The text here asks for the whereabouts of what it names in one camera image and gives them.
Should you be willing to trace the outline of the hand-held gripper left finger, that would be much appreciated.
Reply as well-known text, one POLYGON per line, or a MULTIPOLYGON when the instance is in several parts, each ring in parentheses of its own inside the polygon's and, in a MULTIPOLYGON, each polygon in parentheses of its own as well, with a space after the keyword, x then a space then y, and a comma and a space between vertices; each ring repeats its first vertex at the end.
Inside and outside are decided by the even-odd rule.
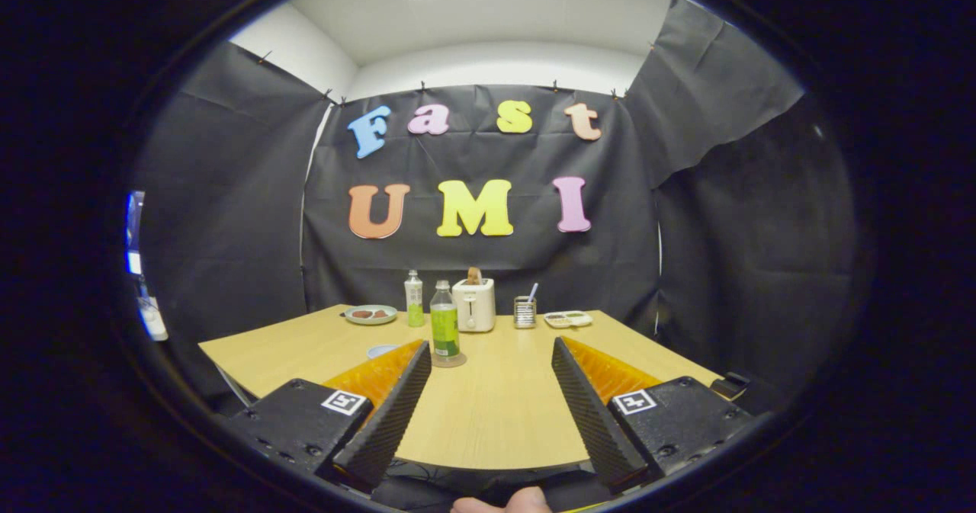
POLYGON ((400 447, 431 369, 429 343, 415 340, 324 384, 292 379, 230 417, 229 429, 283 467, 370 492, 400 447))

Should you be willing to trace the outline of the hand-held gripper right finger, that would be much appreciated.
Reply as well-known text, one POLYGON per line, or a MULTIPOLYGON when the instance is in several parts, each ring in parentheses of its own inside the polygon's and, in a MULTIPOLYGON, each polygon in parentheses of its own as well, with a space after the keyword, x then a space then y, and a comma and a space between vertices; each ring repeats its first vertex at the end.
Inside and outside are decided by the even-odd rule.
POLYGON ((692 377, 661 381, 569 337, 554 340, 551 366, 596 478, 613 493, 690 467, 756 421, 692 377))

